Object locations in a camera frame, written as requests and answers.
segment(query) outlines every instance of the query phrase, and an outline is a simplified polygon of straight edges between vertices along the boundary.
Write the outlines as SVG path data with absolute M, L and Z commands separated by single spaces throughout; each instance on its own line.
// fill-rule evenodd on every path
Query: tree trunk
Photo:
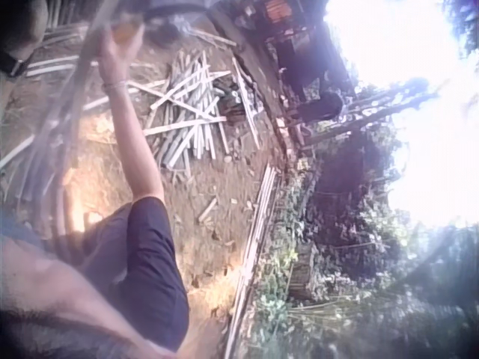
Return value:
M 411 101 L 409 101 L 408 103 L 392 106 L 390 108 L 384 108 L 383 110 L 379 110 L 377 113 L 372 114 L 371 116 L 367 116 L 360 120 L 355 120 L 349 123 L 345 123 L 344 125 L 335 127 L 334 129 L 331 129 L 319 135 L 311 136 L 310 138 L 307 138 L 307 140 L 305 141 L 305 146 L 319 144 L 321 141 L 328 140 L 330 138 L 342 135 L 349 131 L 360 129 L 370 123 L 374 123 L 377 121 L 384 121 L 387 118 L 387 116 L 391 116 L 392 114 L 398 114 L 402 110 L 405 110 L 406 108 L 418 108 L 421 103 L 436 97 L 437 97 L 437 93 L 428 93 L 428 94 L 416 97 L 412 99 Z

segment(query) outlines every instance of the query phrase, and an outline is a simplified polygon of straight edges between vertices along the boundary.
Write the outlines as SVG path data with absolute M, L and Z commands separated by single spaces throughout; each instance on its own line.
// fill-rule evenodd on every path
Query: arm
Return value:
M 126 88 L 128 69 L 141 47 L 143 32 L 144 27 L 140 26 L 131 39 L 116 44 L 112 30 L 107 28 L 100 44 L 99 70 L 109 96 L 120 160 L 133 201 L 157 197 L 164 202 L 159 169 Z

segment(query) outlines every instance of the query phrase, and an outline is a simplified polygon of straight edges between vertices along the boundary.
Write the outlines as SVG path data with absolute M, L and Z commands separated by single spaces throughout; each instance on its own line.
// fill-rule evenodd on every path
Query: dirt ground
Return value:
M 79 44 L 78 40 L 71 40 L 43 48 L 36 53 L 33 62 L 76 55 Z M 138 63 L 145 66 L 133 67 L 132 78 L 140 83 L 164 79 L 168 74 L 168 65 L 177 52 L 181 50 L 187 53 L 192 49 L 207 50 L 212 71 L 234 69 L 231 51 L 189 38 L 174 44 L 169 50 L 144 46 Z M 265 69 L 264 60 L 255 57 L 250 47 L 241 56 L 260 89 L 264 89 L 266 77 L 273 73 L 272 68 Z M 40 125 L 41 114 L 51 98 L 58 95 L 58 89 L 67 75 L 68 71 L 61 71 L 19 82 L 2 124 L 1 154 L 8 153 L 35 132 Z M 98 78 L 95 70 L 87 102 L 104 96 Z M 267 112 L 280 113 L 279 86 L 272 89 L 269 84 L 267 90 Z M 132 95 L 132 98 L 139 119 L 145 120 L 148 106 L 154 98 L 144 93 Z M 193 159 L 190 180 L 182 181 L 175 178 L 174 173 L 162 170 L 165 205 L 174 233 L 177 264 L 191 307 L 190 330 L 180 351 L 188 358 L 211 358 L 221 347 L 253 214 L 248 202 L 256 201 L 266 163 L 278 168 L 284 166 L 283 152 L 265 111 L 257 117 L 257 127 L 261 140 L 259 150 L 255 149 L 251 133 L 244 123 L 227 126 L 227 138 L 239 154 L 237 159 L 231 162 L 224 160 L 224 150 L 216 133 L 213 137 L 218 158 L 214 161 L 208 156 L 202 160 Z M 91 140 L 96 135 L 104 138 L 107 134 L 106 137 L 111 137 L 112 122 L 107 105 L 84 113 L 81 134 L 79 168 L 74 171 L 70 183 L 76 199 L 74 208 L 77 213 L 73 215 L 81 218 L 86 212 L 97 212 L 106 217 L 131 200 L 116 145 Z M 5 178 L 9 177 L 11 167 L 7 169 Z M 198 216 L 215 196 L 219 204 L 210 213 L 211 224 L 200 225 Z

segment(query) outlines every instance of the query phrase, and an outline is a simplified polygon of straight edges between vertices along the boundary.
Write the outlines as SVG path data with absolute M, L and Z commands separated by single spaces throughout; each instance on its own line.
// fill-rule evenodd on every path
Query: sunlight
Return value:
M 438 100 L 394 118 L 409 149 L 396 156 L 399 169 L 407 166 L 389 195 L 391 207 L 431 227 L 479 222 L 479 110 L 466 105 L 479 93 L 478 54 L 459 60 L 434 0 L 331 0 L 328 11 L 361 82 L 386 88 L 412 77 L 432 85 L 449 80 Z
M 457 65 L 458 44 L 433 0 L 330 0 L 327 11 L 363 82 L 384 88 L 425 77 L 437 84 Z

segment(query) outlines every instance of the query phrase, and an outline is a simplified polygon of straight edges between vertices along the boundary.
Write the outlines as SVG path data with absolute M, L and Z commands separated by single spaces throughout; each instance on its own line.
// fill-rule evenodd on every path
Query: wrist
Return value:
M 120 80 L 118 82 L 113 83 L 104 83 L 102 85 L 102 90 L 107 95 L 112 93 L 121 93 L 128 90 L 128 81 L 127 80 Z

